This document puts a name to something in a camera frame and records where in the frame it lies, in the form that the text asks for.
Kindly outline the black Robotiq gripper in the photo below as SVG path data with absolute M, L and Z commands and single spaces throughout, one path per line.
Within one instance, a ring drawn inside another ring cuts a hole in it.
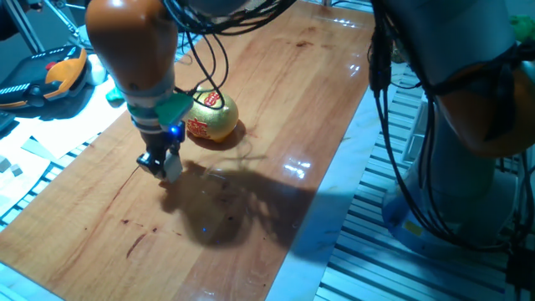
M 179 155 L 181 144 L 186 138 L 185 123 L 180 121 L 166 130 L 142 130 L 140 135 L 145 142 L 146 152 L 136 159 L 136 163 L 152 176 L 164 180 L 165 153 L 169 151 L 173 156 Z

